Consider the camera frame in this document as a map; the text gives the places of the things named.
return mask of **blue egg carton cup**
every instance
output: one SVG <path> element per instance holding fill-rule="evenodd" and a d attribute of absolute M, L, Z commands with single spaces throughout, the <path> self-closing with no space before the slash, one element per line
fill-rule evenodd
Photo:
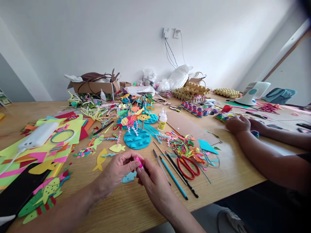
<path fill-rule="evenodd" d="M 141 128 L 137 130 L 138 136 L 136 136 L 134 130 L 131 128 L 130 133 L 127 131 L 124 135 L 125 144 L 135 150 L 140 150 L 147 147 L 151 142 L 150 134 Z"/>

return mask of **white glue bottle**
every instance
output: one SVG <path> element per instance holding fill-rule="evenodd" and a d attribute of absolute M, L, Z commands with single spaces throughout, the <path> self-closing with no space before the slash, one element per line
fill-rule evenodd
<path fill-rule="evenodd" d="M 160 122 L 160 118 L 163 114 L 164 114 L 164 108 L 162 108 L 161 112 L 159 113 L 158 122 Z"/>
<path fill-rule="evenodd" d="M 105 93 L 103 92 L 102 89 L 100 90 L 100 98 L 102 99 L 102 101 L 101 101 L 102 104 L 106 104 L 107 103 L 106 95 L 105 95 Z"/>
<path fill-rule="evenodd" d="M 165 128 L 166 122 L 167 122 L 167 115 L 166 115 L 166 111 L 165 111 L 165 113 L 163 113 L 163 115 L 160 118 L 158 130 L 163 131 Z"/>

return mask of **scissors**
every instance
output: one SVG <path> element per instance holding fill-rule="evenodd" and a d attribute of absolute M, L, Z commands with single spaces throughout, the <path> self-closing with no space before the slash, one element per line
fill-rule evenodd
<path fill-rule="evenodd" d="M 195 176 L 200 175 L 200 169 L 197 166 L 197 164 L 195 162 L 193 162 L 191 159 L 185 157 L 185 156 L 180 156 L 176 151 L 174 151 L 175 154 L 177 155 L 177 165 L 178 168 L 180 170 L 180 172 L 184 175 L 184 177 L 186 177 L 189 180 L 194 180 Z M 194 170 L 192 170 L 192 168 L 189 166 L 189 164 L 187 163 L 187 161 L 189 161 L 190 163 L 192 163 L 198 172 L 195 172 Z M 191 177 L 187 176 L 181 169 L 180 164 L 184 165 L 184 167 L 190 172 Z"/>

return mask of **white plastic bag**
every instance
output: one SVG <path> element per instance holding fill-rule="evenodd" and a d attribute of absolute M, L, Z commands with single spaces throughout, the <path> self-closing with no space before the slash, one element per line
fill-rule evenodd
<path fill-rule="evenodd" d="M 144 69 L 143 72 L 144 72 L 143 82 L 145 86 L 153 86 L 156 80 L 155 71 L 152 68 L 147 68 L 147 69 Z"/>
<path fill-rule="evenodd" d="M 192 70 L 192 68 L 193 66 L 188 65 L 182 65 L 177 67 L 168 79 L 170 89 L 174 90 L 177 88 L 181 88 L 183 85 L 185 85 L 188 79 L 188 72 Z"/>

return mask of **egg carton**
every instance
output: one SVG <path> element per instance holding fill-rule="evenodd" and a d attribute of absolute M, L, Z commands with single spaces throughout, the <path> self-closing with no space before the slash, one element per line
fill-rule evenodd
<path fill-rule="evenodd" d="M 238 98 L 240 97 L 240 92 L 229 88 L 217 88 L 214 90 L 214 94 L 222 95 L 228 98 Z"/>

